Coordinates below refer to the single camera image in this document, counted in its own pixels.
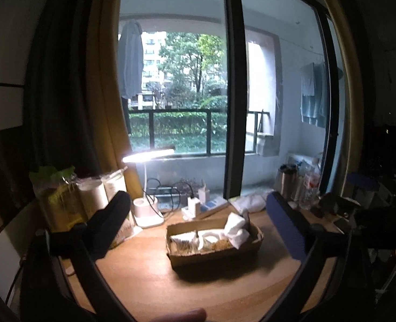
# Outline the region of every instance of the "light blue towel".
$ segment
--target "light blue towel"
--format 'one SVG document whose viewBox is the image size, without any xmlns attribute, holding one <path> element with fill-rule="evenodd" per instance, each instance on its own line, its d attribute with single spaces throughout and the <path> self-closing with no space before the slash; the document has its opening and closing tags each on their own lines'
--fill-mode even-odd
<svg viewBox="0 0 396 322">
<path fill-rule="evenodd" d="M 328 115 L 328 86 L 324 63 L 301 68 L 301 117 L 303 122 L 325 128 Z"/>
</svg>

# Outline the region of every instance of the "hand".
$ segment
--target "hand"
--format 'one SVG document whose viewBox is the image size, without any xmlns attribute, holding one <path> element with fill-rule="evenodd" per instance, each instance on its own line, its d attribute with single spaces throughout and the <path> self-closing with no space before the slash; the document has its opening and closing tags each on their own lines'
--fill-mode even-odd
<svg viewBox="0 0 396 322">
<path fill-rule="evenodd" d="M 207 313 L 204 309 L 195 309 L 186 313 L 173 313 L 157 317 L 150 322 L 205 322 Z"/>
</svg>

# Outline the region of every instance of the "tree trunk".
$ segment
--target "tree trunk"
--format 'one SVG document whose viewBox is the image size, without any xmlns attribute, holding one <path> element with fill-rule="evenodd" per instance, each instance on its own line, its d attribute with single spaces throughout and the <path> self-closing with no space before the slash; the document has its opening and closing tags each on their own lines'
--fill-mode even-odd
<svg viewBox="0 0 396 322">
<path fill-rule="evenodd" d="M 199 80 L 198 80 L 199 87 L 198 88 L 201 88 L 201 81 L 202 81 L 202 56 L 201 56 L 201 61 L 199 64 Z"/>
<path fill-rule="evenodd" d="M 197 63 L 196 63 L 196 67 L 195 67 L 195 72 L 194 72 L 194 76 L 195 76 L 195 88 L 197 90 L 197 93 L 199 93 L 199 80 L 198 80 L 198 67 L 199 67 L 199 57 L 197 57 Z"/>
</svg>

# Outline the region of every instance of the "black railing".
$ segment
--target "black railing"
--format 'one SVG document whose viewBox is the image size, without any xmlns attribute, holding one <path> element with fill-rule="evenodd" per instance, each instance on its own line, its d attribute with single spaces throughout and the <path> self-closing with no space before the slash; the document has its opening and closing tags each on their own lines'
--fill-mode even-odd
<svg viewBox="0 0 396 322">
<path fill-rule="evenodd" d="M 213 113 L 226 113 L 224 109 L 143 109 L 143 110 L 130 110 L 130 115 L 134 114 L 148 114 L 149 115 L 149 144 L 150 148 L 154 148 L 154 114 L 166 113 L 166 112 L 196 112 L 206 114 L 206 152 L 205 153 L 185 153 L 175 154 L 174 157 L 179 155 L 190 156 L 212 156 L 212 155 L 224 155 L 225 152 L 211 152 L 211 139 L 212 139 L 212 125 L 211 115 Z M 247 114 L 254 115 L 254 129 L 253 129 L 253 148 L 252 150 L 246 151 L 246 153 L 256 153 L 257 149 L 257 138 L 258 131 L 262 131 L 263 115 L 267 115 L 270 118 L 269 112 L 264 111 L 248 111 Z"/>
</svg>

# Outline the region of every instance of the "brown curtain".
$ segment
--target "brown curtain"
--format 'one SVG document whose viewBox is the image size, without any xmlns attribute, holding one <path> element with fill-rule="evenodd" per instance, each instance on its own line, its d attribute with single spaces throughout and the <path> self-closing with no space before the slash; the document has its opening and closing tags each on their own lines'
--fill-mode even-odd
<svg viewBox="0 0 396 322">
<path fill-rule="evenodd" d="M 345 180 L 349 172 L 358 170 L 361 159 L 363 140 L 363 86 L 358 53 L 354 43 L 348 19 L 341 6 L 340 0 L 324 0 L 332 22 L 334 23 L 337 39 L 340 44 L 346 72 L 346 127 L 345 138 L 341 152 L 341 163 L 337 175 L 338 190 L 345 193 Z"/>
<path fill-rule="evenodd" d="M 124 166 L 132 152 L 117 83 L 116 52 L 120 0 L 93 0 L 86 45 L 86 80 L 93 142 L 103 172 Z M 125 172 L 128 192 L 141 197 L 142 187 L 134 164 Z"/>
</svg>

